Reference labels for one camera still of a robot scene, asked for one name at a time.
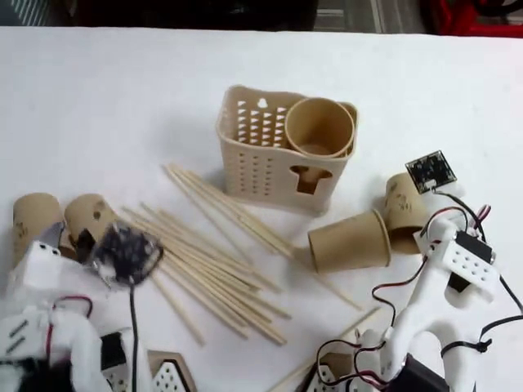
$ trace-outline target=pile of wooden sticks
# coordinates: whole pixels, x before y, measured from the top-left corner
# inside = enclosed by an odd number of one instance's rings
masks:
[[[133,225],[162,241],[165,255],[159,268],[165,275],[243,338],[248,338],[247,328],[250,325],[279,345],[287,342],[270,324],[271,316],[290,319],[290,314],[258,295],[263,287],[281,292],[277,285],[248,262],[232,256],[210,238],[187,227],[168,212],[155,211],[144,203],[141,208],[143,212],[129,208],[123,210],[132,218]],[[196,341],[203,345],[203,334],[183,306],[158,276],[154,275],[153,281]]]
[[[226,228],[209,214],[209,207],[218,210],[224,217],[237,224],[238,227],[263,245],[269,252],[277,252],[290,261],[296,262],[297,265],[308,270],[318,283],[330,290],[334,295],[356,309],[362,310],[361,306],[356,304],[344,292],[340,291],[327,278],[317,274],[307,263],[298,258],[296,248],[291,243],[275,233],[273,229],[248,212],[233,198],[225,195],[219,189],[205,182],[191,171],[182,170],[174,165],[163,167],[163,169],[169,179],[171,179],[210,222],[224,234],[242,256],[248,257],[242,252],[241,246],[227,233]]]

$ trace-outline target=wooden skewer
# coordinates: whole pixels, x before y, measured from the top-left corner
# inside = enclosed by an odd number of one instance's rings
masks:
[[[272,320],[270,317],[268,317],[266,314],[261,312],[257,306],[250,305],[249,303],[246,303],[243,301],[242,298],[239,297],[239,293],[237,291],[231,290],[229,287],[227,287],[225,284],[221,283],[217,279],[215,279],[212,275],[209,275],[207,271],[200,270],[202,274],[202,278],[205,279],[209,284],[211,284],[216,290],[218,290],[223,296],[226,296],[231,301],[233,301],[237,306],[242,306],[244,308],[247,308],[248,311],[255,314],[260,320],[264,321],[265,323],[272,323]]]
[[[239,314],[241,317],[243,317],[246,321],[248,321],[251,325],[253,325],[256,329],[263,332],[264,335],[268,336],[270,339],[278,343],[279,345],[285,344],[287,341],[273,328],[266,325],[266,323],[263,322],[258,316],[256,316],[252,311],[249,311],[242,307],[241,305],[237,305],[234,301],[231,301],[228,296],[223,295],[219,290],[217,290],[211,283],[206,282],[205,279],[200,278],[197,274],[194,274],[190,269],[187,268],[186,265],[179,264],[180,268],[182,268],[187,274],[190,274],[193,276],[195,280],[199,280],[202,282],[204,286],[207,286],[209,291],[214,292],[214,294],[220,298],[221,301],[226,303],[231,309],[233,309],[237,314]]]
[[[186,183],[184,183],[180,177],[177,176],[177,174],[171,170],[171,168],[167,167],[167,166],[163,166],[162,167],[165,171],[165,173],[167,174],[169,180],[171,180],[171,182],[176,185],[181,191],[182,193],[205,215],[205,217],[207,217],[207,219],[209,219],[209,221],[217,228],[219,229],[222,234],[227,237],[227,238],[232,238],[232,236],[230,236],[226,230],[223,229],[223,227],[217,222],[216,219],[214,219],[211,215],[211,213],[207,210],[207,208],[204,206],[204,204],[198,199],[196,198],[187,188],[189,187]],[[200,195],[200,197],[202,197],[203,199],[207,200],[208,203],[211,203],[211,201],[208,200],[208,198],[206,198],[205,196],[202,196]]]
[[[193,288],[190,284],[186,283],[184,280],[179,278],[169,269],[163,268],[160,266],[160,269],[173,281],[182,286],[189,294],[191,294],[195,299],[197,299],[202,305],[214,313],[225,325],[232,328],[235,332],[240,334],[244,339],[248,339],[248,335],[244,328],[238,325],[236,322],[230,319],[230,317],[222,310],[220,307],[212,303],[206,296],[201,294],[198,290]]]
[[[229,220],[243,227],[247,233],[251,234],[251,236],[254,239],[258,240],[260,244],[264,245],[269,252],[281,252],[273,243],[268,241],[267,238],[260,236],[255,229],[253,229],[249,225],[245,225],[233,212],[227,209],[226,206],[217,202],[215,198],[212,198],[208,192],[206,193],[205,191],[202,191],[199,187],[194,186],[192,182],[190,182],[186,177],[184,177],[181,171],[178,172],[169,167],[166,168],[166,171],[169,175],[169,178],[171,178],[171,180],[175,182],[179,186],[179,188],[181,188],[182,186],[191,188],[194,193],[196,193],[202,199],[206,200],[207,203],[211,204],[215,209],[220,211]],[[192,197],[192,194],[189,191],[187,191],[187,194],[190,194],[190,197]]]
[[[279,308],[278,306],[272,305],[271,303],[263,300],[256,294],[252,294],[251,292],[248,292],[246,290],[239,289],[238,287],[231,287],[231,288],[233,290],[241,292],[241,295],[243,297],[248,298],[250,301],[258,303],[259,305],[263,306],[264,308],[270,310],[272,313],[277,314],[280,317],[283,317],[284,319],[291,319],[293,317],[289,313],[287,313],[285,310]]]
[[[208,240],[202,238],[198,233],[189,229],[186,226],[179,226],[172,219],[168,219],[166,216],[160,214],[159,212],[154,211],[152,208],[148,207],[145,203],[140,203],[141,207],[144,208],[154,219],[160,222],[160,225],[165,228],[165,230],[174,230],[176,231],[176,237],[182,237],[185,241],[189,241],[193,245],[197,245],[198,248],[205,247],[206,252],[212,256],[218,258],[225,257],[227,260],[243,265],[244,263],[236,260],[232,255],[227,252],[224,252],[223,249],[218,247],[215,243],[210,243]]]
[[[164,239],[164,242],[166,242],[165,240],[168,240],[171,243],[175,243],[177,247],[190,249],[191,253],[195,253],[206,260],[220,261],[224,265],[228,265],[236,270],[248,273],[252,271],[252,267],[249,265],[243,265],[241,263],[238,263],[237,261],[229,260],[225,257],[205,252],[204,249],[195,246],[191,241],[188,241],[186,238],[182,238],[180,236],[175,235],[169,228],[166,228],[159,223],[155,223],[145,218],[144,216],[137,212],[134,212],[130,208],[123,207],[122,210],[125,211],[127,214],[131,215],[137,224],[145,226],[150,231],[154,231],[156,235]]]
[[[234,258],[229,252],[227,252],[225,249],[220,247],[218,244],[213,242],[209,237],[203,236],[202,234],[192,230],[191,228],[184,225],[182,222],[180,222],[178,219],[176,219],[173,215],[171,215],[169,212],[166,212],[165,210],[159,210],[158,214],[165,219],[171,221],[174,225],[179,226],[181,229],[187,231],[188,233],[194,235],[196,238],[199,238],[203,243],[206,243],[209,247],[212,247],[217,252],[220,252],[223,256],[228,256],[232,260],[236,260],[241,264],[247,263],[248,265],[252,265],[253,261],[251,260],[250,256],[247,254],[247,252],[232,238],[229,237],[228,234],[226,234],[226,231],[224,229],[220,229],[220,232],[226,237],[226,239],[229,241],[229,243],[238,251],[238,253],[242,256],[242,259],[236,259]],[[272,282],[270,279],[265,277],[260,272],[253,269],[252,274],[263,284],[265,284],[266,287],[268,287],[270,290],[276,293],[281,293],[283,290],[281,287],[276,285],[274,282]]]
[[[346,335],[357,329],[360,324],[373,317],[380,309],[381,308],[374,308],[367,312],[363,317],[361,317],[359,320],[357,320],[355,323],[351,324],[347,329],[345,329],[337,338],[343,339]],[[279,381],[276,385],[272,386],[267,392],[287,392],[289,389],[284,389],[283,387],[286,386],[287,383],[292,379],[303,378],[307,374],[311,366],[314,365],[315,361],[315,356],[309,358],[301,366],[297,367],[295,370],[290,372],[283,380]]]
[[[158,235],[163,242],[163,245],[166,247],[167,253],[172,253],[178,258],[184,259],[189,257],[191,260],[200,263],[208,269],[211,269],[216,272],[216,274],[221,275],[225,280],[229,280],[231,284],[235,284],[238,287],[247,288],[249,290],[259,290],[258,286],[252,279],[247,277],[244,274],[238,273],[233,269],[229,268],[226,265],[220,265],[216,263],[213,259],[202,258],[194,253],[188,252],[185,248],[172,244],[169,239],[161,237],[154,227],[151,227],[146,224],[137,222],[136,226],[140,229],[147,230],[154,235]]]
[[[208,182],[202,180],[201,177],[197,176],[192,171],[182,171],[182,173],[185,173],[185,175],[187,177],[189,177],[194,183],[199,185],[201,188],[207,190],[215,198],[219,199],[222,203],[224,203],[226,206],[228,206],[228,208],[231,211],[233,211],[235,214],[237,214],[240,219],[242,219],[242,220],[244,220],[246,222],[250,222],[252,225],[256,226],[258,231],[264,233],[269,238],[272,238],[274,241],[281,243],[282,245],[284,245],[288,249],[290,249],[290,250],[294,249],[294,246],[291,243],[289,243],[287,240],[283,239],[280,235],[278,235],[268,225],[263,223],[260,219],[258,219],[253,214],[248,212],[245,208],[240,206],[234,199],[226,196],[219,189],[217,189],[214,186],[210,185]]]
[[[183,261],[179,259],[173,259],[174,262],[172,264],[167,264],[168,268],[172,268],[179,274],[182,274],[185,278],[190,280],[195,286],[199,287],[201,292],[206,293],[207,297],[211,299],[214,303],[216,303],[218,306],[220,306],[229,316],[231,319],[233,319],[237,324],[239,324],[242,327],[247,327],[247,322],[244,320],[243,317],[240,317],[235,311],[233,311],[226,303],[224,303],[220,298],[215,296],[215,293],[213,290],[209,289],[205,283],[202,283],[201,280],[194,278],[194,274],[188,274],[186,272],[186,268],[188,265],[184,264]]]
[[[209,278],[203,271],[197,271],[196,268],[192,265],[184,264],[185,267],[192,269],[193,273],[200,273],[199,278],[201,278],[209,287],[211,287],[215,292],[219,293],[222,298],[226,299],[227,305],[234,309],[236,313],[238,313],[238,310],[235,307],[243,308],[243,306],[239,303],[238,298],[235,296],[232,296],[227,291],[220,288],[220,286],[216,283],[216,280],[213,278]],[[249,312],[253,317],[258,317],[260,320],[270,323],[270,318],[266,317],[263,313],[258,312],[255,309],[246,309],[247,312]]]
[[[172,296],[169,290],[163,285],[163,283],[160,282],[155,274],[152,275],[151,278],[172,309],[181,317],[185,325],[189,328],[190,333],[194,336],[198,344],[205,345],[205,339],[203,338],[202,332],[199,331],[196,324],[194,324],[194,322],[190,319],[189,315],[183,309],[180,303],[174,298],[174,296]]]
[[[176,256],[178,259],[184,260],[188,264],[192,264],[192,265],[194,264],[194,263],[189,262],[182,254],[178,254],[176,251],[172,252],[172,254],[174,256]],[[214,274],[214,276],[216,276],[220,280],[227,282],[227,284],[237,287],[238,289],[250,292],[250,290],[251,290],[250,286],[246,285],[242,281],[239,281],[238,279],[233,280],[233,278],[230,278],[232,275],[227,276],[226,274],[222,273],[219,269],[217,269],[216,267],[214,267],[212,265],[209,265],[206,263],[200,263],[199,261],[197,261],[197,259],[193,259],[192,257],[190,257],[190,259],[192,261],[196,261],[197,265],[199,265],[200,268],[208,270],[211,274]]]
[[[178,175],[177,176],[177,173],[174,172],[174,171],[171,171],[169,170],[168,167],[165,168],[166,169],[166,172],[168,174],[170,174],[170,178],[173,179],[174,182],[176,182],[177,184],[180,184],[180,183],[183,183],[181,177],[183,175]],[[289,250],[285,250],[284,248],[278,248],[278,250],[280,250],[280,252],[282,254],[284,254],[284,256],[286,256],[289,260],[291,261],[296,261],[299,265],[301,265],[302,267],[306,268],[308,271],[311,272],[311,269],[302,261],[296,259],[295,255],[293,253],[289,254]],[[356,304],[351,298],[349,298],[347,295],[345,295],[343,292],[341,292],[336,286],[334,286],[327,278],[325,278],[324,276],[322,275],[319,275],[319,274],[316,274],[314,272],[312,272],[312,277],[317,280],[319,283],[321,283],[323,286],[325,286],[328,290],[330,290],[333,294],[335,294],[336,296],[338,296],[341,300],[345,301],[347,304],[355,307],[356,309],[358,310],[362,310],[361,306],[359,306],[358,304]]]

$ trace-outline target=red object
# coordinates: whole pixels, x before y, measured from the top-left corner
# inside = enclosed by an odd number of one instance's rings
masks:
[[[431,0],[431,9],[441,35],[523,38],[523,25],[479,23],[472,0]]]

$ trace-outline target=cup rim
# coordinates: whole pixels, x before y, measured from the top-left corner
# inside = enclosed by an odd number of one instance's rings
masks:
[[[345,114],[348,116],[348,118],[351,120],[351,136],[349,137],[349,140],[347,141],[347,143],[340,149],[338,150],[337,152],[335,152],[334,154],[328,154],[328,155],[324,155],[324,154],[313,154],[313,153],[309,153],[307,151],[305,151],[304,149],[302,149],[300,146],[298,146],[297,144],[294,143],[293,139],[289,136],[288,134],[288,119],[289,117],[291,116],[293,110],[295,110],[300,104],[308,101],[308,100],[322,100],[322,101],[327,101],[329,103],[332,103],[332,104],[335,104],[337,105],[341,110],[343,110],[343,112],[345,112]],[[339,102],[335,101],[335,100],[330,100],[329,98],[323,98],[323,97],[319,97],[319,96],[313,96],[313,97],[306,97],[306,98],[303,98],[302,100],[299,100],[297,103],[295,103],[293,106],[291,106],[291,108],[288,110],[287,112],[287,115],[285,116],[285,122],[284,122],[284,131],[285,131],[285,138],[287,139],[287,142],[293,147],[293,149],[295,151],[297,151],[298,153],[300,154],[303,154],[303,155],[306,155],[307,157],[312,157],[312,158],[339,158],[340,156],[342,156],[346,151],[347,149],[349,148],[349,146],[353,143],[354,141],[354,129],[355,128],[355,124],[354,124],[354,119],[352,118],[352,115],[351,113],[345,109],[343,107],[343,105],[341,105]]]

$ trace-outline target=tipped over paper cup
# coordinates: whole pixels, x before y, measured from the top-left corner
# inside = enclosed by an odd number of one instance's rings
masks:
[[[320,274],[391,262],[387,228],[376,210],[310,231],[309,244]]]

